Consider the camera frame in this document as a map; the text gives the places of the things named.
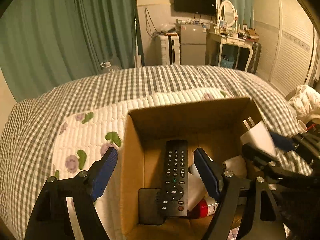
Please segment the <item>green leaf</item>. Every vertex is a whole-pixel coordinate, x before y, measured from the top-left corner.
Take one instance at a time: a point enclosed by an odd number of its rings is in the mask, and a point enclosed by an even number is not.
[[[56,172],[54,173],[54,176],[59,179],[59,170],[56,170]]]
[[[80,157],[79,158],[79,170],[82,170],[85,164],[85,161],[87,160],[87,155],[84,152],[84,150],[78,150],[77,155]]]
[[[93,118],[93,112],[87,113],[87,114],[85,114],[84,119],[82,120],[82,123],[84,124],[92,118]]]
[[[226,93],[225,91],[223,91],[223,90],[220,90],[220,93],[221,93],[224,97],[227,96],[227,93]]]
[[[114,142],[118,147],[120,147],[122,144],[121,139],[119,138],[116,132],[108,132],[107,135],[105,136],[105,139],[111,140],[111,143]]]

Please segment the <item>white puffer jacket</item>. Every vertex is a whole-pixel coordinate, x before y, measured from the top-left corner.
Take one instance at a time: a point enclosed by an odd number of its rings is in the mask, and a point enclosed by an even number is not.
[[[320,123],[320,94],[308,85],[297,86],[287,95],[290,106],[297,112],[297,120],[305,124],[313,120]]]

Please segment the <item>blue basket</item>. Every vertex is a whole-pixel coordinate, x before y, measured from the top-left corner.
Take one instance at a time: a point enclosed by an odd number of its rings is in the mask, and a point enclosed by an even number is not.
[[[219,63],[218,59],[219,59],[219,55],[216,56],[216,66],[218,66],[218,63]],[[228,60],[221,57],[220,67],[232,68],[234,62],[235,62],[235,59],[233,56],[228,57]]]

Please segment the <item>table leg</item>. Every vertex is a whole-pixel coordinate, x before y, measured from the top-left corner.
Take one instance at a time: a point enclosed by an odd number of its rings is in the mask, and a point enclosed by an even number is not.
[[[235,66],[235,69],[237,69],[237,66],[238,66],[239,55],[240,55],[240,47],[238,47],[238,54],[237,54],[237,60],[236,60],[236,66]]]
[[[250,63],[250,60],[252,58],[252,55],[253,55],[253,49],[252,49],[252,46],[249,48],[249,57],[248,57],[248,61],[247,61],[247,65],[245,66],[245,72],[248,71],[248,67],[249,67],[249,63]]]
[[[221,56],[222,56],[222,40],[220,42],[220,52],[219,52],[219,61],[218,61],[218,67],[220,67],[220,63],[221,63]]]

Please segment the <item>white suitcase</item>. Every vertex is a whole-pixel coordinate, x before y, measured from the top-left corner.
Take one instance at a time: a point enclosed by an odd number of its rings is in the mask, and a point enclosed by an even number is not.
[[[180,65],[179,36],[158,35],[156,37],[156,57],[159,65]]]

